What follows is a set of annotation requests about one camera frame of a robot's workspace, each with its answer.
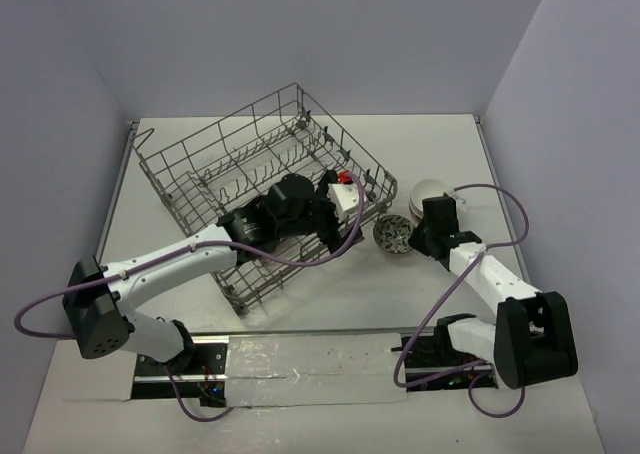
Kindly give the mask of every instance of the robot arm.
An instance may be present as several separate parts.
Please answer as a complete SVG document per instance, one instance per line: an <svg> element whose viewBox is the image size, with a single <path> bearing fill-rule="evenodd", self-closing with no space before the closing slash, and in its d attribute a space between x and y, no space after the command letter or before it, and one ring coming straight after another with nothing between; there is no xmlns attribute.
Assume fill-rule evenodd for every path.
<svg viewBox="0 0 640 454"><path fill-rule="evenodd" d="M490 362L512 389L574 375L578 361L564 298L527 284L495 257L473 232L460 232L456 201L423 200L424 218L409 244L465 278L496 315L488 324L470 314L438 320L434 335L443 355L465 352Z"/></svg>
<svg viewBox="0 0 640 454"><path fill-rule="evenodd" d="M179 248L214 240L230 241L231 238L224 228L213 225L180 242L127 261L102 267L95 258L78 262L70 285L96 280L104 274L121 274L119 280L67 295L63 300L82 357L95 359L121 349L149 356L175 372L184 368L194 351L184 325L179 321L154 319L136 309L191 279L234 267L237 252L226 246L189 250L143 272L129 275L128 271Z"/></svg>
<svg viewBox="0 0 640 454"><path fill-rule="evenodd" d="M63 307L85 359L116 350L131 351L180 373L191 361L195 346L179 321L154 319L137 309L159 294L207 273L224 271L254 259L254 254L229 246L204 247L207 241L239 242L273 252L288 237L315 233L330 252L343 244L339 227L358 208L353 185L339 182L327 171L314 189L305 177L289 174L264 196L222 216L197 234L144 256L99 266L95 258L78 262L69 285L84 284L114 274L119 278L63 298ZM179 249L184 252L170 255ZM137 271L148 262L153 267Z"/></svg>

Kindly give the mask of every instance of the dishwasher rack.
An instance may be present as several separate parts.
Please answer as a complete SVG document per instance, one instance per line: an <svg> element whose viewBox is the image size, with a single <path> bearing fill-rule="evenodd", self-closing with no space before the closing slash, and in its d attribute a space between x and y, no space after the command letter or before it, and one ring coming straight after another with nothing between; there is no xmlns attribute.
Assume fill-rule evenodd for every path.
<svg viewBox="0 0 640 454"><path fill-rule="evenodd" d="M306 176L314 184L327 169L360 176L368 198L363 225L385 212L397 193L396 179L295 83L178 141L161 138L153 128L138 133L133 148L185 236L265 194L289 173ZM347 219L341 234L349 228ZM288 239L276 251L297 261L326 253L315 235ZM242 314L299 270L259 259L212 275L236 313Z"/></svg>

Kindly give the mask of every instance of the gray wall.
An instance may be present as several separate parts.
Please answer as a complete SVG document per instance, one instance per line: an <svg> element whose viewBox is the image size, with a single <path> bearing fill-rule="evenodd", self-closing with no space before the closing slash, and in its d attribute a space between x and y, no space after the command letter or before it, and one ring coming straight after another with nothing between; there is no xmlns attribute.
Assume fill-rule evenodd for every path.
<svg viewBox="0 0 640 454"><path fill-rule="evenodd" d="M53 343L13 329L13 314L64 287L96 247L125 125L53 0L0 0L0 359L3 453L22 450ZM29 325L60 329L58 302Z"/></svg>
<svg viewBox="0 0 640 454"><path fill-rule="evenodd" d="M129 117L484 112L540 0L57 0Z"/></svg>
<svg viewBox="0 0 640 454"><path fill-rule="evenodd" d="M484 122L531 213L532 278L570 302L608 453L640 451L639 19L638 0L542 0Z"/></svg>

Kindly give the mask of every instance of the red button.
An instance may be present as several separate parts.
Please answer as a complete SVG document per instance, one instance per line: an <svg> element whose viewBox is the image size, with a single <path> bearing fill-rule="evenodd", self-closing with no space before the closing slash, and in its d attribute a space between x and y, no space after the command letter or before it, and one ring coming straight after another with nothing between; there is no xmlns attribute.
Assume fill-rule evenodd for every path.
<svg viewBox="0 0 640 454"><path fill-rule="evenodd" d="M349 171L342 171L338 173L338 181L342 184L353 184L353 179L351 179L349 174L351 174Z"/></svg>

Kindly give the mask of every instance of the white table surface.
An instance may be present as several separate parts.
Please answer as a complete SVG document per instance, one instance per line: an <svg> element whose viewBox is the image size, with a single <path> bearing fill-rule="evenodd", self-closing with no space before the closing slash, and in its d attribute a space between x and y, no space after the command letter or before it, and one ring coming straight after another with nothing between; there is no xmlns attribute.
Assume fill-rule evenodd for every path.
<svg viewBox="0 0 640 454"><path fill-rule="evenodd" d="M398 179L392 213L408 214L411 186L423 178L451 185L493 182L471 115L340 116L338 121ZM211 122L143 119L139 132L154 127L161 136L179 138ZM509 238L494 192L465 192L465 197L463 229L485 242ZM130 258L182 237L132 155L102 260ZM370 229L365 237L339 262L298 274L242 319L210 276L159 296L144 312L180 319L193 332L416 325L452 275L418 254L384 254ZM513 249L495 254L520 272ZM455 293L439 316L459 312L491 317L470 289ZM407 402L384 406L237 409L220 422L199 424L173 400L127 401L134 362L129 353L85 361L73 341L59 342L25 452L603 452L577 376L530 388L521 411L501 421L479 415L466 392L443 391L409 393ZM513 404L517 393L483 389L477 397L487 408L501 409Z"/></svg>

